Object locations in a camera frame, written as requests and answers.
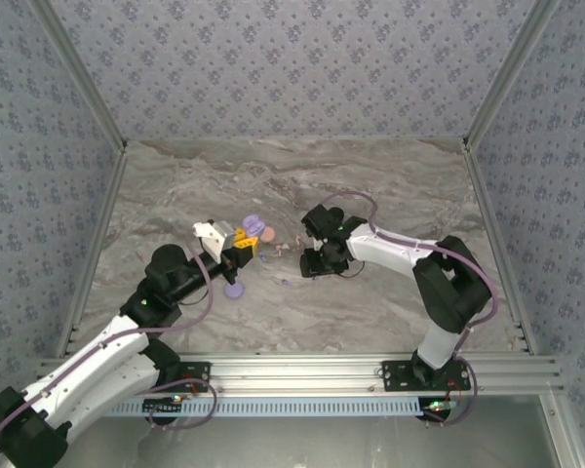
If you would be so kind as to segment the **small controller board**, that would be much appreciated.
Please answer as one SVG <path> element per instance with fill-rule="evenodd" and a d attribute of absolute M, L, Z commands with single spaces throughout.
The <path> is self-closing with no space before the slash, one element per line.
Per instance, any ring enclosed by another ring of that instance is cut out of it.
<path fill-rule="evenodd" d="M 169 417 L 171 414 L 180 414 L 182 402 L 177 402 L 171 397 L 146 398 L 141 404 L 141 411 L 145 415 L 155 417 Z"/>
<path fill-rule="evenodd" d="M 457 402 L 452 400 L 420 399 L 419 403 L 421 418 L 437 423 L 444 423 L 450 412 L 457 407 Z"/>

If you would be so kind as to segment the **aluminium side rail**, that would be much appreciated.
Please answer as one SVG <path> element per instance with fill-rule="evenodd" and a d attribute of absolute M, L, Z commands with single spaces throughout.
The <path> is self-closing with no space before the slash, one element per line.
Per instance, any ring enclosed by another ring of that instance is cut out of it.
<path fill-rule="evenodd" d="M 93 279 L 97 270 L 98 259 L 102 250 L 102 243 L 113 213 L 126 164 L 126 145 L 124 145 L 119 150 L 113 166 L 113 171 L 111 173 L 111 179 L 102 199 L 102 205 L 99 211 L 96 228 L 85 256 L 84 269 L 82 270 L 78 282 L 76 283 L 74 295 L 70 302 L 66 319 L 58 340 L 58 346 L 55 353 L 57 358 L 63 358 L 68 354 L 70 338 L 72 333 L 78 328 L 82 314 L 85 310 Z"/>
<path fill-rule="evenodd" d="M 487 187 L 479 162 L 467 143 L 464 146 L 464 158 L 471 178 L 474 192 L 482 213 L 488 239 L 497 267 L 499 279 L 504 291 L 504 297 L 514 322 L 521 330 L 519 341 L 521 349 L 529 355 L 537 355 L 539 349 L 530 325 L 521 294 L 518 288 L 515 274 L 511 268 L 511 262 L 503 241 L 496 215 L 489 198 Z"/>

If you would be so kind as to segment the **long aluminium frame rail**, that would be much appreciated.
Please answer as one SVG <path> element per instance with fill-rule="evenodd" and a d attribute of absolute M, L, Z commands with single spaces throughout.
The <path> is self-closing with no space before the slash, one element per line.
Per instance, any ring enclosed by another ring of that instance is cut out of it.
<path fill-rule="evenodd" d="M 186 362 L 209 362 L 210 384 L 222 396 L 340 397 L 379 395 L 385 361 L 409 353 L 185 353 Z M 562 393 L 557 359 L 526 352 L 467 352 L 481 396 Z"/>

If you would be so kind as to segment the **aluminium corner post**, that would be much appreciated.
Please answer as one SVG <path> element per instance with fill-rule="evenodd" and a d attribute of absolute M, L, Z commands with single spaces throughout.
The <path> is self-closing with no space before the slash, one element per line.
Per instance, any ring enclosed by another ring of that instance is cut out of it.
<path fill-rule="evenodd" d="M 518 29 L 464 135 L 463 143 L 467 152 L 473 152 L 480 144 L 560 3 L 561 0 L 533 0 L 523 24 Z"/>
<path fill-rule="evenodd" d="M 26 0 L 26 3 L 44 29 L 48 40 L 55 48 L 82 98 L 88 104 L 102 132 L 116 150 L 123 151 L 125 139 L 51 0 Z"/>

